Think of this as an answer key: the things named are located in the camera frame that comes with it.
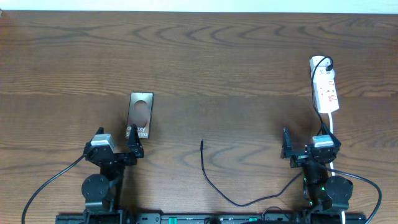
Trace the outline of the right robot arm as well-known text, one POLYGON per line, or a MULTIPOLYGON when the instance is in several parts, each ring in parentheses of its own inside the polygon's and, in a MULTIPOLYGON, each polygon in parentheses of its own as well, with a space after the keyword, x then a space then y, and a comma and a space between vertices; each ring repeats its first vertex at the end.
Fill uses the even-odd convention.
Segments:
POLYGON ((312 137, 312 142, 302 151, 293 149, 289 130, 283 130, 280 157, 290 160, 291 168, 301 168, 304 174, 303 193, 310 208, 302 212, 302 223, 339 223, 342 212, 349 208, 353 193, 352 181, 339 176, 330 176, 326 164, 333 162, 340 150, 340 141, 326 125, 322 135, 312 137))

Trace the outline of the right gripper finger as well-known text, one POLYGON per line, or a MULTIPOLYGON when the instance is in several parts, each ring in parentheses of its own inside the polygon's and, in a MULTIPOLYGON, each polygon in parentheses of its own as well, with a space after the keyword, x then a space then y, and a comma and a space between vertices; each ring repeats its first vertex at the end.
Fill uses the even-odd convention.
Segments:
POLYGON ((287 128, 283 129, 283 143, 280 158, 288 159, 293 155, 293 147, 290 140, 289 130, 287 128))
POLYGON ((331 134, 330 128, 325 123, 321 124, 320 134, 321 135, 330 135, 331 134))

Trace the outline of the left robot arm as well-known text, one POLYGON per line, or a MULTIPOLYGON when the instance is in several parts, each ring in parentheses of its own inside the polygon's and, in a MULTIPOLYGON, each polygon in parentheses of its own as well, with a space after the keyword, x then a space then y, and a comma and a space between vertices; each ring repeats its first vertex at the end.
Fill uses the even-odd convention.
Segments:
POLYGON ((144 157, 136 125, 132 125, 127 140, 129 152, 115 153, 115 143, 110 134, 100 127, 93 138, 85 144, 83 157, 100 168, 98 174, 87 177, 81 192, 85 198, 85 223, 135 223, 128 209, 120 206, 124 171, 144 157))

